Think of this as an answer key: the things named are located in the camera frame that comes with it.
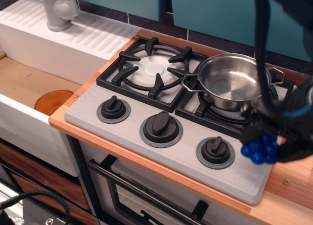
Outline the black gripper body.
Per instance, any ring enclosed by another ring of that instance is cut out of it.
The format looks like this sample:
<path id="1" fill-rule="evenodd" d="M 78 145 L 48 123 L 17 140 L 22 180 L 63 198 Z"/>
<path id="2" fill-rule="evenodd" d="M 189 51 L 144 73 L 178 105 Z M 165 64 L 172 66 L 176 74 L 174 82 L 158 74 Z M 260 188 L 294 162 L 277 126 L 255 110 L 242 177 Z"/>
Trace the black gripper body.
<path id="1" fill-rule="evenodd" d="M 306 80 L 283 101 L 274 102 L 268 88 L 261 84 L 262 105 L 257 106 L 254 138 L 262 134 L 286 139 L 313 138 L 313 82 Z"/>

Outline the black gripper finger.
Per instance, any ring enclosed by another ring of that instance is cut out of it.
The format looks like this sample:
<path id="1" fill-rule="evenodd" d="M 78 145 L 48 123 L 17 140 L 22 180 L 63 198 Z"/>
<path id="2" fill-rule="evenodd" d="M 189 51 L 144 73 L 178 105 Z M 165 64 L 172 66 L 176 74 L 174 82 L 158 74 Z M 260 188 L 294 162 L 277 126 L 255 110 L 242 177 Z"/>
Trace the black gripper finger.
<path id="1" fill-rule="evenodd" d="M 240 141 L 243 144 L 248 144 L 249 142 L 258 139 L 265 132 L 262 116 L 252 107 L 243 107 L 241 109 L 241 115 L 245 120 Z"/>
<path id="2" fill-rule="evenodd" d="M 282 140 L 278 153 L 278 162 L 301 160 L 313 154 L 313 135 L 307 135 L 295 141 L 281 135 L 279 137 Z"/>

